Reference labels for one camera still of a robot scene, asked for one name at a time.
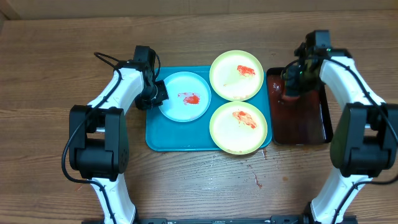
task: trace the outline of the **light blue plate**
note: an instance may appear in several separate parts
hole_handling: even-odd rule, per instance
[[[160,112],[169,119],[188,122],[202,116],[210,105],[211,90],[201,76],[193,72],[177,72],[164,79],[169,99]]]
[[[158,80],[164,80],[176,72],[193,72],[201,76],[208,85],[210,66],[164,67],[160,69]],[[229,102],[211,88],[210,105],[198,119],[186,123],[166,118],[159,108],[147,111],[146,142],[148,146],[161,152],[168,151],[210,151],[221,150],[210,136],[209,123],[214,111]],[[259,92],[246,101],[258,108],[267,120],[267,137],[261,147],[266,147],[272,140],[271,116],[267,85],[264,82]]]

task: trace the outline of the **dark brown tray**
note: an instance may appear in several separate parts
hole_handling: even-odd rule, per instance
[[[283,101],[283,68],[270,68],[266,73],[271,108],[273,141],[276,144],[323,144],[333,137],[333,128],[322,86],[301,96],[297,101]]]

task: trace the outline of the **food smear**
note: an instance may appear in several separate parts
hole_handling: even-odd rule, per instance
[[[199,94],[197,93],[179,93],[178,97],[184,97],[184,104],[197,105],[200,102]]]
[[[253,118],[250,114],[245,113],[243,111],[235,111],[232,115],[239,121],[242,121],[245,125],[250,126],[252,129],[257,127],[256,122],[253,121]]]
[[[254,69],[243,66],[243,65],[238,65],[238,72],[241,76],[244,77],[253,77],[256,73],[254,73]]]
[[[256,181],[257,186],[259,186],[260,189],[262,189],[262,184],[259,183],[259,180],[257,179],[257,175],[253,172],[254,174],[254,180]]]
[[[246,96],[234,96],[234,99],[235,99],[235,100],[244,100],[244,99],[249,98],[249,97],[250,97],[250,95],[246,95]]]

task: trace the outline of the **red liquid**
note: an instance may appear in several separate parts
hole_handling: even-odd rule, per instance
[[[243,111],[235,111],[232,113],[232,116],[234,116],[239,123],[242,121],[245,125],[250,126],[252,129],[257,127],[257,124],[253,121],[253,118],[248,113]]]
[[[185,96],[184,103],[187,104],[199,104],[200,98],[195,93],[179,93],[178,97]]]
[[[315,90],[294,101],[282,99],[284,82],[278,75],[267,77],[274,139],[280,144],[322,144],[325,130],[319,93]]]
[[[238,65],[237,70],[238,70],[239,74],[244,77],[253,77],[255,75],[254,69],[243,66],[243,65]]]
[[[260,189],[262,189],[262,184],[259,183],[259,179],[257,179],[257,175],[253,172],[254,174],[254,180],[256,180],[257,186],[259,186]]]

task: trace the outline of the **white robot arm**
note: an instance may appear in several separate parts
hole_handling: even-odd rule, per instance
[[[331,47],[327,30],[309,33],[295,55],[299,57],[294,61],[298,65],[291,63],[282,72],[284,98],[297,98],[326,84],[343,110],[330,145],[334,168],[319,195],[311,201],[308,214],[312,223],[331,224],[333,218],[333,224],[341,223],[363,183],[394,163],[397,143],[378,109],[384,110],[391,122],[397,108],[385,104],[370,89],[348,51]],[[365,128],[378,131],[377,136],[364,136]]]
[[[357,71],[352,58],[342,56],[332,57],[331,59],[349,66],[350,69],[357,74],[362,84],[370,93],[372,99],[379,105],[384,103],[384,100],[377,96],[363,80],[362,76]],[[371,105],[354,77],[343,67],[331,61],[324,60],[319,76],[321,81],[329,86],[342,110],[348,103]],[[334,167],[330,172],[328,180],[321,189],[321,192],[311,202],[313,219],[320,223],[331,223],[339,204],[343,201],[344,196],[348,193],[351,186],[358,182],[370,180],[372,180],[372,178],[369,178],[368,175],[351,175],[349,177],[343,177],[340,170]],[[343,208],[340,210],[336,223],[343,221],[343,215],[346,209],[363,187],[364,185],[360,185],[358,190],[356,189],[351,193]]]
[[[101,109],[108,109],[111,107],[122,108],[124,114],[127,113],[132,102],[144,89],[144,79],[142,72],[133,68],[120,68],[122,80],[118,88],[109,97],[109,100],[100,106]],[[96,106],[106,96],[110,90],[115,86],[119,78],[117,71],[113,72],[113,78],[103,92],[93,101],[88,103],[89,106]],[[97,128],[97,132],[105,132],[105,128]],[[110,181],[108,178],[94,177],[92,180],[99,182],[105,187],[106,194],[109,198],[109,203],[114,213],[116,222],[119,224],[130,224],[134,221],[136,214],[136,207],[131,202],[129,193],[124,180],[124,174],[119,174],[115,181]],[[112,224],[111,215],[106,206],[105,198],[100,188],[92,184],[104,211],[104,224]]]
[[[129,157],[124,115],[133,101],[138,109],[148,110],[168,99],[164,82],[156,81],[156,57],[159,61],[149,47],[137,46],[132,60],[114,59],[118,64],[108,86],[87,106],[75,105],[70,111],[70,136],[78,130],[69,147],[70,165],[84,179],[103,186],[102,189],[91,184],[103,208],[105,224],[130,224],[136,219],[136,208],[129,198],[123,174]],[[105,139],[87,138],[87,133],[96,131],[104,133]]]

